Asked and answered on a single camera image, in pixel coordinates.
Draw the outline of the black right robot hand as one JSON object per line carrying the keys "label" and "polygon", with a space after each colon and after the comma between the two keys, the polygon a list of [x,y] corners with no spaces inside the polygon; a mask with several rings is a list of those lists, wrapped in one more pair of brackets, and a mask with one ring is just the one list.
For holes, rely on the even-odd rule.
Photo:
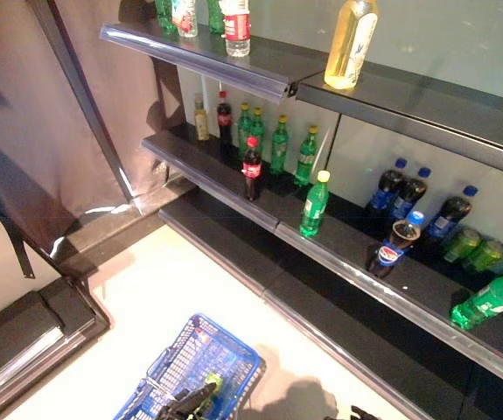
{"label": "black right robot hand", "polygon": [[380,420],[377,416],[374,416],[367,411],[364,411],[358,406],[351,406],[351,420]]}

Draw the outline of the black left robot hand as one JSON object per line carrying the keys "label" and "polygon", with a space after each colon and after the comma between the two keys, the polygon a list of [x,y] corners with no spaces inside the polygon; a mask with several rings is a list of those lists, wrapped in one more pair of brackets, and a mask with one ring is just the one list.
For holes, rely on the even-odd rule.
{"label": "black left robot hand", "polygon": [[157,419],[188,419],[200,411],[201,406],[212,397],[217,387],[216,382],[211,382],[193,391],[184,389],[175,396],[173,402],[160,409]]}

